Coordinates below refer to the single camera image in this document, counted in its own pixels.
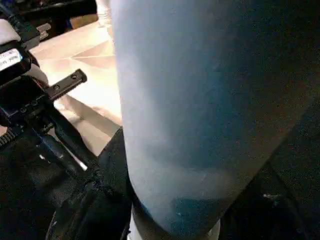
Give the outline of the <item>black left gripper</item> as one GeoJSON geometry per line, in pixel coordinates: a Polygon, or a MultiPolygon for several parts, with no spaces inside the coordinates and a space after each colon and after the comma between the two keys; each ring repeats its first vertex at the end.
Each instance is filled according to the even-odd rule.
{"type": "Polygon", "coordinates": [[[98,168],[97,157],[87,148],[79,131],[54,106],[54,102],[87,76],[76,70],[52,86],[21,75],[0,86],[0,122],[8,129],[1,136],[4,146],[20,135],[37,138],[49,160],[70,174],[82,178],[98,168]]]}

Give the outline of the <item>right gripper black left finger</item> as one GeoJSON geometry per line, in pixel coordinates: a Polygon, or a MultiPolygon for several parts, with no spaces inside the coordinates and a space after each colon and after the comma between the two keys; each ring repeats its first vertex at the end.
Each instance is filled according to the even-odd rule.
{"type": "Polygon", "coordinates": [[[55,211],[47,240],[125,240],[132,197],[123,128],[120,127],[55,211]]]}

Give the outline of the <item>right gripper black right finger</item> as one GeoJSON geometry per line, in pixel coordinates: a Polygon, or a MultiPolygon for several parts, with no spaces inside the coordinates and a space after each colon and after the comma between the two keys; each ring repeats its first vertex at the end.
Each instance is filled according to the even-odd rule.
{"type": "Polygon", "coordinates": [[[320,218],[302,205],[266,163],[220,220],[221,240],[318,240],[320,218]]]}

